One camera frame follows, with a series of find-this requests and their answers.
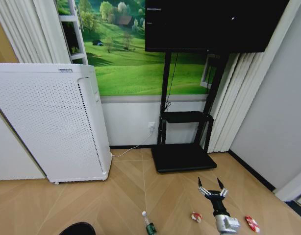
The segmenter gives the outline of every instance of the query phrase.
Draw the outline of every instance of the stand base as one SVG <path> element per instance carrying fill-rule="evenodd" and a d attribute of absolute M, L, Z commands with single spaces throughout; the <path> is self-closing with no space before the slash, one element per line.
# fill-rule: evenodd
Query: stand base
<path fill-rule="evenodd" d="M 151 152 L 159 173 L 217 167 L 202 147 L 195 143 L 156 145 Z"/>

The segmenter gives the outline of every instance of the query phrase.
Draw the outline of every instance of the plastic bottle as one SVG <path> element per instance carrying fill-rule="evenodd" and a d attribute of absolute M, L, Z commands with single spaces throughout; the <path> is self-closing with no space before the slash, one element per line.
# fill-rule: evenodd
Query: plastic bottle
<path fill-rule="evenodd" d="M 142 216 L 144 218 L 144 223 L 146 227 L 146 231 L 148 235 L 156 235 L 157 231 L 153 223 L 147 218 L 146 211 L 142 212 Z"/>

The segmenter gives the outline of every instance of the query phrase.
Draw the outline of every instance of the robotic arm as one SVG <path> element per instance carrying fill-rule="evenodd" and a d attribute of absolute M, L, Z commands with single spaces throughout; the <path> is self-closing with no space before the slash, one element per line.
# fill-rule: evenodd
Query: robotic arm
<path fill-rule="evenodd" d="M 203 194 L 208 200 L 211 201 L 214 208 L 214 217 L 216 219 L 217 230 L 220 234 L 236 234 L 240 224 L 236 218 L 230 217 L 230 214 L 227 212 L 226 208 L 223 205 L 223 200 L 228 193 L 223 183 L 217 178 L 219 187 L 221 191 L 216 190 L 207 190 L 203 188 L 201 180 L 199 178 L 199 191 Z"/>

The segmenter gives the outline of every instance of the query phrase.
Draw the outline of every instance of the wooden floor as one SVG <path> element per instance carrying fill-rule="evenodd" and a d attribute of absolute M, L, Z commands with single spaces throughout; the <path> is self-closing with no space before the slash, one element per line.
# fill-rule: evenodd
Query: wooden floor
<path fill-rule="evenodd" d="M 123 150 L 113 150 L 119 155 Z M 92 224 L 97 235 L 146 235 L 146 210 L 160 235 L 218 235 L 210 201 L 197 190 L 229 189 L 224 205 L 237 217 L 241 235 L 255 234 L 244 216 L 253 217 L 261 234 L 301 235 L 301 218 L 227 153 L 211 155 L 214 170 L 161 175 L 149 149 L 114 157 L 104 181 L 54 185 L 47 180 L 0 181 L 0 235 L 57 235 L 78 221 Z M 202 223 L 190 219 L 192 211 Z"/>

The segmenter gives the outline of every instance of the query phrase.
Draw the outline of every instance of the wall socket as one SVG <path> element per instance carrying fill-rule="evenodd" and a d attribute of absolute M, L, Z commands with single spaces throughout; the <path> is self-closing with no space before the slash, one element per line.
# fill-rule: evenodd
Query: wall socket
<path fill-rule="evenodd" d="M 154 132 L 154 130 L 155 130 L 155 122 L 154 121 L 149 122 L 149 130 L 151 133 Z"/>

